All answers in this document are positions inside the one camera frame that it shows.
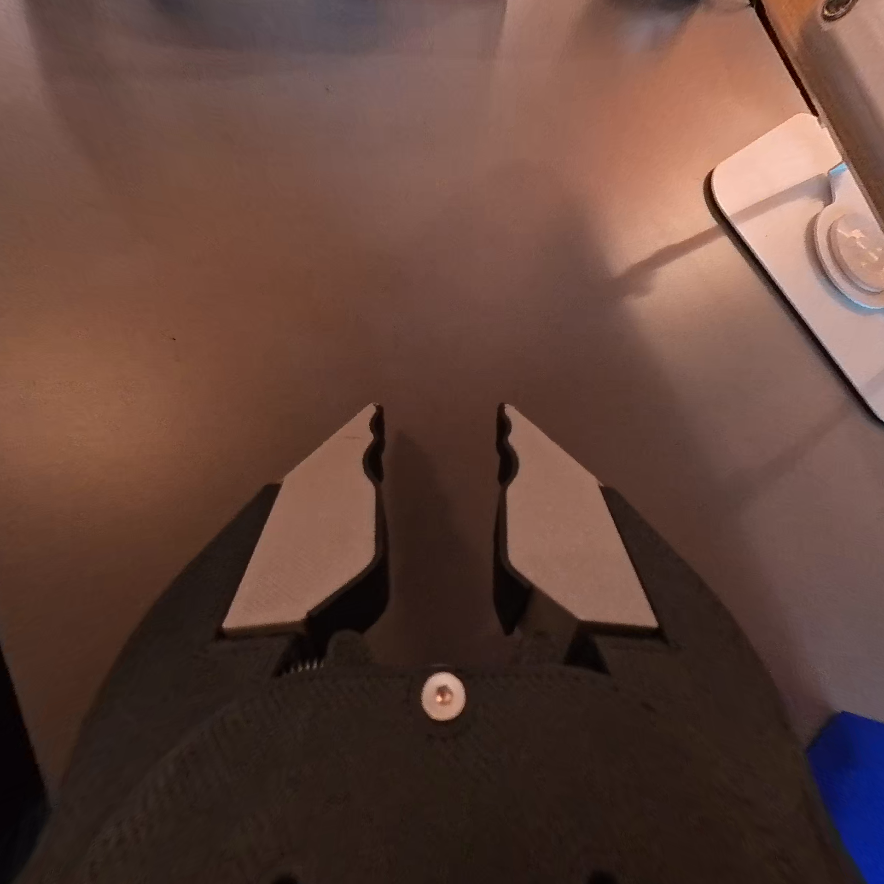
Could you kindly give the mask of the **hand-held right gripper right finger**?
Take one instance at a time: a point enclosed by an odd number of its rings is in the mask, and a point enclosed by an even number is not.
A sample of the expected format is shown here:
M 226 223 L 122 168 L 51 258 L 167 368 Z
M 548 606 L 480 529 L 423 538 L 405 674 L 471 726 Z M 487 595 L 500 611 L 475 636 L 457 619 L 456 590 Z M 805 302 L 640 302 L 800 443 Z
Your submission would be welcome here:
M 497 412 L 495 612 L 506 635 L 653 635 L 656 613 L 603 485 L 515 406 Z

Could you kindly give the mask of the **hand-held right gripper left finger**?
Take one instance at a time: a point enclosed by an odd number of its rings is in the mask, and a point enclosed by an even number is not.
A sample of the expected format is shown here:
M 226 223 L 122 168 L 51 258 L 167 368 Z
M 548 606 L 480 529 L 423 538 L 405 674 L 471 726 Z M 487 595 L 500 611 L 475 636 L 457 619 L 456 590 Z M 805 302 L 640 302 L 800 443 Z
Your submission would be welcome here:
M 383 408 L 370 403 L 290 470 L 222 621 L 226 637 L 308 635 L 337 607 L 364 631 L 384 611 L 347 611 L 354 590 L 382 561 L 385 524 Z

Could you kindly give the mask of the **blue plastic bin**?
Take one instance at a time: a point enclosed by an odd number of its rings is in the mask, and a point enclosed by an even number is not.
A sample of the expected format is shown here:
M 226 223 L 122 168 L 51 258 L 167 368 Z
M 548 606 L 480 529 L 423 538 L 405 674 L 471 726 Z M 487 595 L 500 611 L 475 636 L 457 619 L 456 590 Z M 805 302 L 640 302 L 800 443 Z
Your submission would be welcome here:
M 807 753 L 814 780 L 864 880 L 883 881 L 883 724 L 836 713 Z

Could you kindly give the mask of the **white clipboard stand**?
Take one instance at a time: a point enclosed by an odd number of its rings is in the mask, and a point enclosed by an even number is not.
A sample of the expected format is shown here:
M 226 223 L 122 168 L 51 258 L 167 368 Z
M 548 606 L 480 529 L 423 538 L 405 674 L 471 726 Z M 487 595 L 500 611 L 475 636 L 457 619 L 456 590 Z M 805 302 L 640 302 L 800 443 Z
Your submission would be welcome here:
M 883 3 L 760 2 L 810 97 L 712 171 L 713 203 L 883 417 Z

